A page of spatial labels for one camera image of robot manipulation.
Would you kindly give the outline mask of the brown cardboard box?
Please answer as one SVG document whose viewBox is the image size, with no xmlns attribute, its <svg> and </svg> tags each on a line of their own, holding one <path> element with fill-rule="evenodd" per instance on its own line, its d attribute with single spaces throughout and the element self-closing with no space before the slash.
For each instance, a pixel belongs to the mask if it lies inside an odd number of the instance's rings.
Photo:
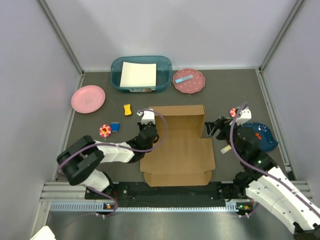
<svg viewBox="0 0 320 240">
<path fill-rule="evenodd" d="M 140 160 L 151 187 L 205 186 L 216 168 L 213 141 L 203 137 L 203 105 L 154 106 L 159 147 Z"/>
</svg>

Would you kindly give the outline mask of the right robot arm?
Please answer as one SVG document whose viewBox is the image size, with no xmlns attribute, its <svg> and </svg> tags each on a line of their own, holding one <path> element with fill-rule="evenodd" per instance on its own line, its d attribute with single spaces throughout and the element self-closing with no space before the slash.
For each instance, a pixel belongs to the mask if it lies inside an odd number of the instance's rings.
<svg viewBox="0 0 320 240">
<path fill-rule="evenodd" d="M 296 188 L 277 163 L 260 148 L 257 133 L 247 125 L 231 126 L 232 119 L 206 122 L 208 136 L 227 141 L 243 171 L 233 180 L 233 192 L 263 206 L 293 234 L 296 240 L 320 238 L 320 209 Z"/>
</svg>

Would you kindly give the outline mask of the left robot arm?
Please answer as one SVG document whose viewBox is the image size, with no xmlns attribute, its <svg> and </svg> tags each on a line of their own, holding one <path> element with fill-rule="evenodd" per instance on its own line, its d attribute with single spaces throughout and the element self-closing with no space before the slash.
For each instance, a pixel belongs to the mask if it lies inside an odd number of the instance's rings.
<svg viewBox="0 0 320 240">
<path fill-rule="evenodd" d="M 140 123 L 136 137 L 113 146 L 103 145 L 85 135 L 58 155 L 56 161 L 71 186 L 85 185 L 106 199 L 113 194 L 114 185 L 107 173 L 97 167 L 102 163 L 136 163 L 158 140 L 155 124 Z"/>
</svg>

